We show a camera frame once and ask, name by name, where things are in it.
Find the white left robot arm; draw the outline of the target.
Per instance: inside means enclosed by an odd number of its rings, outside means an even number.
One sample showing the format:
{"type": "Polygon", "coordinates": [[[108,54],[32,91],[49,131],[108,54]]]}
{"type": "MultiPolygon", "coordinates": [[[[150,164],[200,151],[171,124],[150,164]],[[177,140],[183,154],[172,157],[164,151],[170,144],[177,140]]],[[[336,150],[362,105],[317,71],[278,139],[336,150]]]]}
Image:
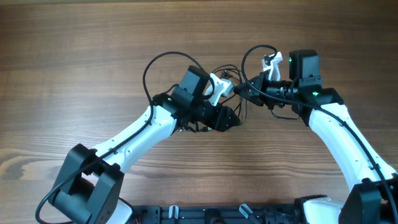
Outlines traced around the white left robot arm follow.
{"type": "Polygon", "coordinates": [[[124,175],[176,130],[198,123],[216,131],[237,126],[234,111],[219,103],[233,88],[231,80],[190,66],[171,95],[155,95],[145,113],[119,134],[91,149],[82,144],[70,149],[49,204],[73,223],[128,223],[133,208],[119,197],[124,175]]]}

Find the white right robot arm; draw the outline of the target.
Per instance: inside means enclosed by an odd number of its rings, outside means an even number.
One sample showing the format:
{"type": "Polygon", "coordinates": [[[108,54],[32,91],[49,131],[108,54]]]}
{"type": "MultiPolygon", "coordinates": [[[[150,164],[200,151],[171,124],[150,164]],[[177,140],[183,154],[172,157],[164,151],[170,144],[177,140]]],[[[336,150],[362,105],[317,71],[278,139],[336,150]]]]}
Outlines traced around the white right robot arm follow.
{"type": "Polygon", "coordinates": [[[269,110],[290,105],[323,141],[349,187],[345,202],[325,195],[298,198],[302,223],[397,223],[397,171],[372,148],[356,127],[342,97],[322,87],[315,50],[289,53],[289,80],[281,80],[280,52],[262,59],[262,72],[234,92],[269,110]]]}

